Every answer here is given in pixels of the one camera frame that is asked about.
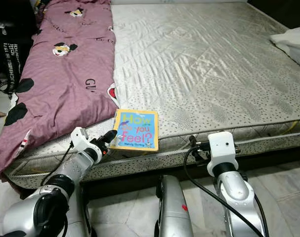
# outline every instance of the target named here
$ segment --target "bed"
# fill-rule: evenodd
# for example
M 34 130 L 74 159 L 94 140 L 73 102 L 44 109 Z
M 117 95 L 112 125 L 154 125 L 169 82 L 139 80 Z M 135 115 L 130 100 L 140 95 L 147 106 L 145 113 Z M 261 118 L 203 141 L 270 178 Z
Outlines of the bed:
M 245 2 L 119 4 L 112 14 L 115 96 L 121 108 L 158 111 L 159 151 L 111 151 L 85 181 L 180 166 L 190 135 L 219 130 L 233 133 L 239 156 L 300 147 L 300 66 L 269 41 L 284 26 Z M 36 188 L 69 142 L 24 152 L 4 174 Z

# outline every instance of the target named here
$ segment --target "pink duvet cover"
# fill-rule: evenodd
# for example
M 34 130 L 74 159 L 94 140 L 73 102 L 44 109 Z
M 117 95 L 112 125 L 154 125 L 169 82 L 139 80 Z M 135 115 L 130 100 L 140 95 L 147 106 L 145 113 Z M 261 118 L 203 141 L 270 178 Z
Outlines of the pink duvet cover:
M 117 108 L 108 0 L 51 0 L 33 40 L 0 135 L 0 174 L 25 149 L 108 119 Z

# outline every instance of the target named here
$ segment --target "book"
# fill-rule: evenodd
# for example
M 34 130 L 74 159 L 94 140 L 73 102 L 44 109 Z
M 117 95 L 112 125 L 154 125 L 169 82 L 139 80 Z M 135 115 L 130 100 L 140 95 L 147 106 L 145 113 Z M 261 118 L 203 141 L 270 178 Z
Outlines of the book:
M 159 149 L 158 113 L 119 109 L 115 115 L 115 139 L 111 149 L 157 151 Z

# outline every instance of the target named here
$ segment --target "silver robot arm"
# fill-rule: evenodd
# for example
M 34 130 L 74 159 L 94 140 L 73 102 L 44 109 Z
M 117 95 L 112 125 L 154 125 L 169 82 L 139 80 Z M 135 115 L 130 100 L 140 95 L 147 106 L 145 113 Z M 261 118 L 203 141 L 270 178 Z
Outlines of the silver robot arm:
M 187 204 L 178 179 L 163 175 L 156 187 L 156 195 L 160 199 L 160 213 L 154 237 L 193 237 Z
M 67 223 L 68 237 L 90 236 L 80 181 L 101 161 L 108 151 L 105 143 L 110 143 L 116 134 L 111 130 L 89 141 L 85 129 L 77 127 L 71 138 L 79 152 L 63 162 L 45 185 L 11 206 L 3 220 L 4 237 L 57 237 Z
M 230 132 L 213 133 L 208 136 L 211 161 L 208 173 L 215 177 L 215 189 L 220 198 L 235 208 L 264 235 L 261 218 L 255 208 L 255 193 L 251 185 L 237 171 L 235 146 Z M 228 237 L 258 237 L 238 216 L 225 208 L 225 225 Z

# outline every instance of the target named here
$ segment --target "children's book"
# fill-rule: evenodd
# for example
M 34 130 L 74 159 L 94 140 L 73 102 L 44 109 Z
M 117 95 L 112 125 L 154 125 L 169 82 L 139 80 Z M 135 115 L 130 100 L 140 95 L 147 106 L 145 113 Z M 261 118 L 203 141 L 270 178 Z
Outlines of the children's book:
M 111 149 L 157 151 L 158 113 L 156 111 L 116 111 L 114 130 L 116 138 L 110 143 Z

